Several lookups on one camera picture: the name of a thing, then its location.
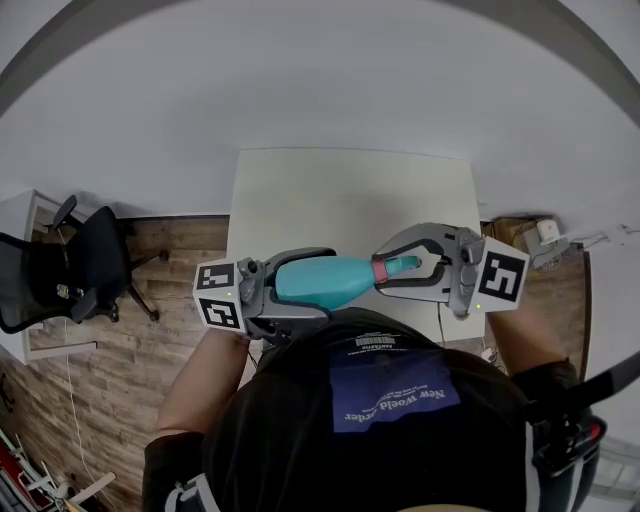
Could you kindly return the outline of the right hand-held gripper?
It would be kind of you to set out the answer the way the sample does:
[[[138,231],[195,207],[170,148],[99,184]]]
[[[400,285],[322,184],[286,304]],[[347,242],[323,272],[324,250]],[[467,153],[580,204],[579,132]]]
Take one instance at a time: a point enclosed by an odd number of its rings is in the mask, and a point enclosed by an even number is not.
[[[528,254],[468,228],[420,223],[394,235],[373,253],[373,260],[408,254],[422,248],[442,261],[452,261],[452,274],[435,269],[428,277],[417,270],[377,284],[387,297],[447,302],[459,319],[470,314],[512,311],[518,308],[529,267]]]

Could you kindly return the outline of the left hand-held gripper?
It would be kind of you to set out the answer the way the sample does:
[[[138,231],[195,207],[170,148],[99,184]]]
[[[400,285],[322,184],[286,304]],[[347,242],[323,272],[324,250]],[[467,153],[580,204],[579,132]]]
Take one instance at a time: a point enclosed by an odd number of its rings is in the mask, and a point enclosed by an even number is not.
[[[327,247],[280,252],[266,261],[221,259],[197,266],[193,297],[203,324],[272,345],[290,342],[285,321],[328,320],[331,313],[315,305],[276,301],[275,276],[289,262],[333,257]]]

